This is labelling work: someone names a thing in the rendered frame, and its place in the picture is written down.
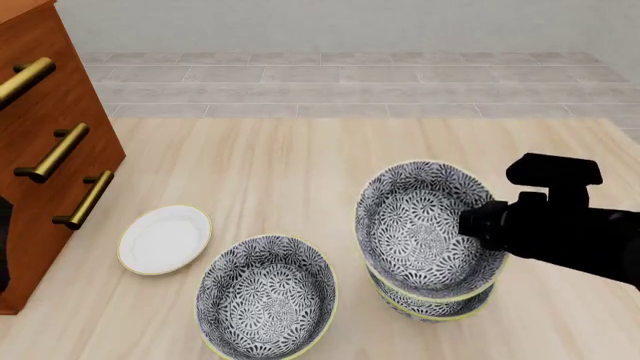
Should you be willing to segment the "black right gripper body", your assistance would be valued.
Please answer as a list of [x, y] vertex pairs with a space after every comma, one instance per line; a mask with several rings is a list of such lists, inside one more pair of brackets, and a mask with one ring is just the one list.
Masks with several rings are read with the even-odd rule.
[[477, 239], [489, 251], [503, 251], [505, 245], [501, 227], [508, 206], [506, 201], [491, 200], [482, 206], [462, 211], [459, 215], [458, 233]]

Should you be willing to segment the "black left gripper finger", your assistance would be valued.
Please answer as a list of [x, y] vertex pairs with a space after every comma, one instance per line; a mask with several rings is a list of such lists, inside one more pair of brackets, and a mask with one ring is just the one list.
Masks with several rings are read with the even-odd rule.
[[0, 197], [0, 294], [9, 286], [8, 240], [13, 205]]

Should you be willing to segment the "wooden cabinet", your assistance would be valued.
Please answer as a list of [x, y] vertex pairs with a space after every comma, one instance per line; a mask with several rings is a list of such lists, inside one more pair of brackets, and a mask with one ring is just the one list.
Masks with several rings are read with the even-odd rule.
[[0, 316], [24, 308], [125, 158], [55, 2], [0, 0]]

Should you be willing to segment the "wooden cabinet drawer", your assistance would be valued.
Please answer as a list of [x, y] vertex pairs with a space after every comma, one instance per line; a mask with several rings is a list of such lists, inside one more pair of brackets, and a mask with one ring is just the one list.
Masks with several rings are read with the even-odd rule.
[[0, 187], [16, 167], [34, 167], [54, 146], [68, 98], [83, 89], [79, 57], [55, 9], [56, 0], [0, 0], [0, 84], [15, 65], [47, 57], [56, 70], [0, 111]]
[[107, 116], [0, 134], [0, 315], [18, 314], [126, 155]]
[[[121, 143], [83, 65], [82, 70], [86, 76], [84, 87], [78, 95], [68, 98], [64, 117], [53, 131], [72, 129], [83, 122], [89, 126], [89, 134], [47, 182], [38, 184], [27, 177], [15, 176], [0, 187], [0, 197], [13, 205], [8, 240], [12, 279], [18, 278], [27, 266], [42, 266], [51, 255], [50, 248], [66, 242], [71, 231], [53, 224], [51, 219], [72, 214], [90, 188], [83, 179], [98, 176], [104, 170], [116, 170], [124, 158]], [[61, 139], [54, 138], [55, 146]]]

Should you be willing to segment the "white plate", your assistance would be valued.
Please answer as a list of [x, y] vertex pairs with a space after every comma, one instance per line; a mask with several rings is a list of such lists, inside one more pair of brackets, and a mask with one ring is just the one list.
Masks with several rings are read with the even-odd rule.
[[121, 265], [137, 275], [174, 272], [195, 260], [207, 247], [212, 223], [201, 209], [171, 205], [136, 218], [119, 239]]

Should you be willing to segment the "black patterned bowl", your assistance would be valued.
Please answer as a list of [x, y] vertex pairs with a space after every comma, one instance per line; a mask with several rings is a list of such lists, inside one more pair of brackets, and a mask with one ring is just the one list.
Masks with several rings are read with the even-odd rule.
[[491, 299], [495, 284], [476, 296], [453, 302], [428, 302], [403, 295], [385, 285], [374, 273], [363, 266], [376, 293], [394, 311], [424, 323], [444, 323], [462, 320], [481, 311]]
[[324, 254], [303, 239], [262, 235], [212, 261], [194, 319], [204, 344], [223, 360], [294, 360], [329, 329], [337, 302]]
[[364, 186], [355, 234], [369, 269], [387, 287], [429, 302], [468, 299], [494, 284], [508, 255], [459, 233], [461, 212], [493, 200], [474, 176], [440, 161], [406, 161]]

